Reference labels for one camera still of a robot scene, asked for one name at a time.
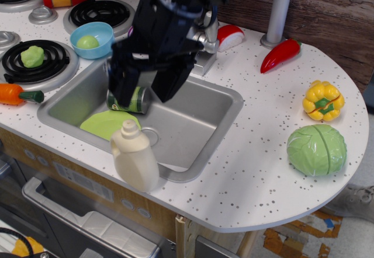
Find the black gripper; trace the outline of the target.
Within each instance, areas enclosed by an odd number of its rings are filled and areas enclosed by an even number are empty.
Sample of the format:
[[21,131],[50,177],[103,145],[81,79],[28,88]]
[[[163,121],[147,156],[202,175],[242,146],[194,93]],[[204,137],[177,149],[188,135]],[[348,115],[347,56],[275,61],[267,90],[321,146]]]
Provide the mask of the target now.
[[156,71],[151,88],[163,103],[187,80],[202,48],[187,38],[205,0],[140,0],[130,37],[112,46],[109,90],[129,106],[141,72]]

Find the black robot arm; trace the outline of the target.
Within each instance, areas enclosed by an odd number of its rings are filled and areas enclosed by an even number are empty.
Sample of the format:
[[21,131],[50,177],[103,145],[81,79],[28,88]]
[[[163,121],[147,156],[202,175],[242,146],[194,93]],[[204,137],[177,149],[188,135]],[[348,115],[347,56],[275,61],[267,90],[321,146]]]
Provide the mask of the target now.
[[188,37],[203,13],[217,16],[217,6],[228,0],[140,0],[132,33],[112,45],[109,90],[128,106],[142,72],[154,71],[151,88],[162,102],[173,98],[194,68],[199,40]]

